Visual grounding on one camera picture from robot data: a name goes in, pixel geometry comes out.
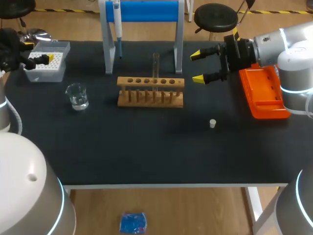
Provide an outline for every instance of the wooden test tube rack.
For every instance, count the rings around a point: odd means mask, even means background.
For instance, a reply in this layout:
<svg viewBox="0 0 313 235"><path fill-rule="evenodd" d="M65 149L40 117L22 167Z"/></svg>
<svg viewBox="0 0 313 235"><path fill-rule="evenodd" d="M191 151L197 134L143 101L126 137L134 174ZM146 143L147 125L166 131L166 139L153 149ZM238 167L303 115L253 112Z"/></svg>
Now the wooden test tube rack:
<svg viewBox="0 0 313 235"><path fill-rule="evenodd" d="M118 77L117 85L122 88L118 97L118 106L183 107L182 91L185 86L183 78Z"/></svg>

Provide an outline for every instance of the black tabletop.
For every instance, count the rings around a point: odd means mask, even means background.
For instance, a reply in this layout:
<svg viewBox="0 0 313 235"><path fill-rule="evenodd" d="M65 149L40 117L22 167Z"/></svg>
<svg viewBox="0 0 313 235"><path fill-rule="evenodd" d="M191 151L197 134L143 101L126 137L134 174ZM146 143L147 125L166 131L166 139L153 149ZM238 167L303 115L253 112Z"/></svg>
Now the black tabletop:
<svg viewBox="0 0 313 235"><path fill-rule="evenodd" d="M71 42L62 83L28 83L20 70L11 73L6 95L22 117L22 135L65 185L290 182L311 161L312 120L254 119L237 74L193 83L192 76L220 68L217 56L189 57L213 45L185 42L183 74L175 74L172 42L124 42L123 59L105 75L101 42ZM117 76L151 76L154 52L160 77L185 79L184 108L117 107ZM83 112L73 111L65 95L73 82L87 87Z"/></svg>

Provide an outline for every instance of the white cylindrical robot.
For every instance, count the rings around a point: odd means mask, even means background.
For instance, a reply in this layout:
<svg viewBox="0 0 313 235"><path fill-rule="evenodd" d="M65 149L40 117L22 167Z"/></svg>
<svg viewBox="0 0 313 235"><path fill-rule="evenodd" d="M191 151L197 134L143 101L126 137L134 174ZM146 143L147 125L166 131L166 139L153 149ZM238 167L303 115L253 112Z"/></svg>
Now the white cylindrical robot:
<svg viewBox="0 0 313 235"><path fill-rule="evenodd" d="M0 133L0 235L73 235L75 209L42 152Z"/></svg>

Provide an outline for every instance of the yellow tape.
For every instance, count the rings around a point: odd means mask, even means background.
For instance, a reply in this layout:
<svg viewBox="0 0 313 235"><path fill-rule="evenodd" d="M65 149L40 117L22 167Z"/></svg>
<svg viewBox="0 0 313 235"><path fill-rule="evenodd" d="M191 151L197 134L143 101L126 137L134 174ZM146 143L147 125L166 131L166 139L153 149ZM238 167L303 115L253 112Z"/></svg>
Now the yellow tape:
<svg viewBox="0 0 313 235"><path fill-rule="evenodd" d="M41 12L77 12L77 13L92 13L99 14L99 11L90 11L90 10L76 10L76 9L35 9L34 11ZM248 14L313 14L313 11L253 11L250 10Z"/></svg>
<svg viewBox="0 0 313 235"><path fill-rule="evenodd" d="M66 12L65 10L63 9L54 9L56 12Z"/></svg>
<svg viewBox="0 0 313 235"><path fill-rule="evenodd" d="M73 10L74 12L85 13L83 10Z"/></svg>
<svg viewBox="0 0 313 235"><path fill-rule="evenodd" d="M239 41L239 40L240 40L237 27L235 27L235 28L233 29L233 35L234 35L234 38L235 38L236 41Z"/></svg>

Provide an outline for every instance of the black stool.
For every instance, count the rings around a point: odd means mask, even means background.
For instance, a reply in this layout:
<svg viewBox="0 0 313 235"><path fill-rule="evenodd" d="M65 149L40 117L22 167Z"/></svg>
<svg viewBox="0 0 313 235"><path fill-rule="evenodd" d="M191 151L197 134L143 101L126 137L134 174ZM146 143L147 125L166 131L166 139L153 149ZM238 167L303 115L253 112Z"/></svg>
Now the black stool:
<svg viewBox="0 0 313 235"><path fill-rule="evenodd" d="M22 42L51 41L51 36L42 29L26 29L22 17L28 15L36 7L35 0L0 0L0 19L16 19L21 31L18 32Z"/></svg>
<svg viewBox="0 0 313 235"><path fill-rule="evenodd" d="M238 13L245 2L248 7L238 23ZM200 32L202 29L208 31L210 32L209 40L211 41L213 33L224 33L233 30L241 24L254 2L255 0L244 0L237 12L229 6L218 3L208 3L200 6L194 16L195 23L199 27L195 33Z"/></svg>

